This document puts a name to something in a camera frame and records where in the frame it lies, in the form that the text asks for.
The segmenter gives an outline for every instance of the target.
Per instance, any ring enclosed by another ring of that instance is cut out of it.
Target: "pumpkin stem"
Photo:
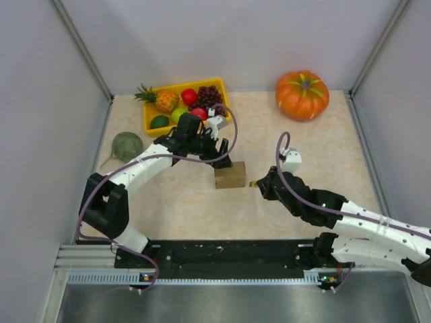
[[[302,83],[301,83],[301,87],[303,88],[303,89],[308,89],[309,87],[310,87],[310,80],[307,80],[307,81],[303,81]]]

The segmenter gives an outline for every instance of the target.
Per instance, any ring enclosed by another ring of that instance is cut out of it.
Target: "gray wall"
[[[431,2],[413,1],[357,103],[393,215],[431,227]]]
[[[0,4],[0,322],[35,322],[106,100],[49,1]]]
[[[349,89],[398,0],[63,0],[108,86],[222,77],[262,90],[311,69]]]

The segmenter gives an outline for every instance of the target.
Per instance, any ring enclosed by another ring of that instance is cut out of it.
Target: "metal table surface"
[[[116,291],[72,316],[112,287],[70,285],[58,323],[75,322],[419,322],[405,276],[353,273],[336,294],[312,286],[159,286],[138,296]]]

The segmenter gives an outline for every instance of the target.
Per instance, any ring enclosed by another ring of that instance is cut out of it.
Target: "green melon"
[[[119,133],[112,140],[110,156],[103,162],[102,167],[108,160],[116,158],[122,162],[128,163],[133,158],[143,153],[143,143],[141,138],[135,133],[125,131]]]

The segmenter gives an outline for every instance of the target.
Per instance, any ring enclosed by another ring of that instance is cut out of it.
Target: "yellow tray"
[[[156,87],[153,90],[155,92],[160,91],[161,89],[170,89],[171,91],[174,91],[180,97],[180,102],[178,103],[178,107],[184,108],[185,110],[187,110],[187,106],[181,99],[181,92],[184,91],[185,89],[194,89],[197,93],[201,86],[208,87],[212,85],[214,85],[218,89],[219,93],[222,95],[223,104],[229,107],[228,96],[226,95],[226,89],[224,88],[224,82],[222,79],[207,79],[205,81],[198,81],[193,83],[182,83],[178,85],[162,86],[162,87]],[[169,118],[169,125],[167,127],[150,129],[150,122],[156,116],[167,116]],[[227,116],[226,117],[227,121],[232,120],[232,116],[228,111],[226,111],[226,116]],[[169,131],[175,126],[176,124],[174,123],[174,121],[172,121],[170,114],[157,110],[153,104],[145,104],[145,101],[143,102],[143,129],[147,134],[149,134],[151,137],[159,137],[169,133]]]

